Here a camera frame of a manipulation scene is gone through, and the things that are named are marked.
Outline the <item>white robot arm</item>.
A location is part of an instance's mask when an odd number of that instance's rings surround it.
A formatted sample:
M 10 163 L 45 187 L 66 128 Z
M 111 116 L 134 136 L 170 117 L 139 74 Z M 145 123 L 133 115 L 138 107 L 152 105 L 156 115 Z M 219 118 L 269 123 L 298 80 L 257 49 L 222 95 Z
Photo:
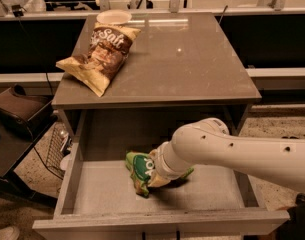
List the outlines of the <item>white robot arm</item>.
M 200 164 L 230 168 L 305 192 L 305 139 L 232 136 L 217 118 L 178 128 L 150 156 L 155 165 L 151 187 L 164 186 Z

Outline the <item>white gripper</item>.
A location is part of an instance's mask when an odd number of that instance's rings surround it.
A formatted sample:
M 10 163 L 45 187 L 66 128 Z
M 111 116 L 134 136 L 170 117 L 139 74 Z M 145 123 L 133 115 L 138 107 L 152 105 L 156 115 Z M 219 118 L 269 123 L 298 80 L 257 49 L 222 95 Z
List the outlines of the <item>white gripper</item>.
M 192 165 L 176 155 L 170 142 L 164 142 L 149 153 L 147 168 L 149 173 L 156 170 L 157 174 L 148 182 L 148 186 L 154 188 L 169 184 L 169 180 L 186 178 L 192 173 Z

